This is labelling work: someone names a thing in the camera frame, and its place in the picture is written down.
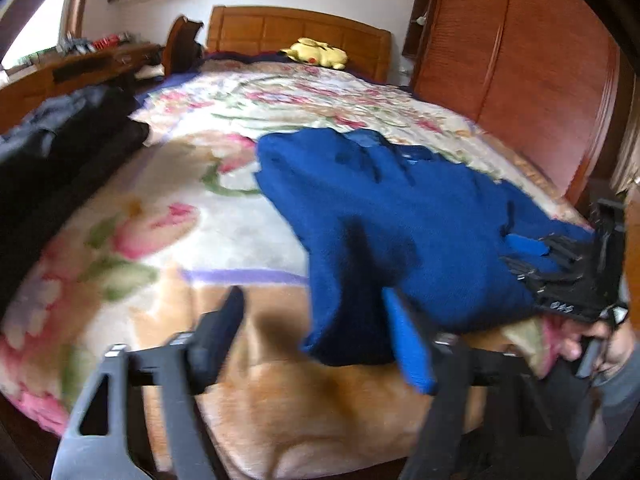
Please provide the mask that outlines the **grey sleeve forearm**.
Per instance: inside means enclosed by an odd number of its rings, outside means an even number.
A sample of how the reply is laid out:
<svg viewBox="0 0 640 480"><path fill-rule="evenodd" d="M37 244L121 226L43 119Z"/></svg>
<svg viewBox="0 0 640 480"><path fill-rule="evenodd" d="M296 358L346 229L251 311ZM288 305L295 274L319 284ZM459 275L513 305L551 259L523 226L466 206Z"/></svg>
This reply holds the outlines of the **grey sleeve forearm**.
<svg viewBox="0 0 640 480"><path fill-rule="evenodd" d="M622 435L639 404L639 346L611 377L597 380L601 404L587 432L582 466L590 474Z"/></svg>

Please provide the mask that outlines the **person's right hand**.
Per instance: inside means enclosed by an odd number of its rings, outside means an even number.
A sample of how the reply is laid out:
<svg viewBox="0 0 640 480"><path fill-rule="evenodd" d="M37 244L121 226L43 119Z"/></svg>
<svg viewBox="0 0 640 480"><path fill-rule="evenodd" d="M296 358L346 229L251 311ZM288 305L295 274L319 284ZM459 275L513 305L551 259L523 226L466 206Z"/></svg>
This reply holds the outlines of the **person's right hand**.
<svg viewBox="0 0 640 480"><path fill-rule="evenodd" d="M612 376L629 360L636 340L629 320L615 330L605 322L587 325L567 320L560 325L556 351L568 362L577 362L576 376L580 379L597 374Z"/></svg>

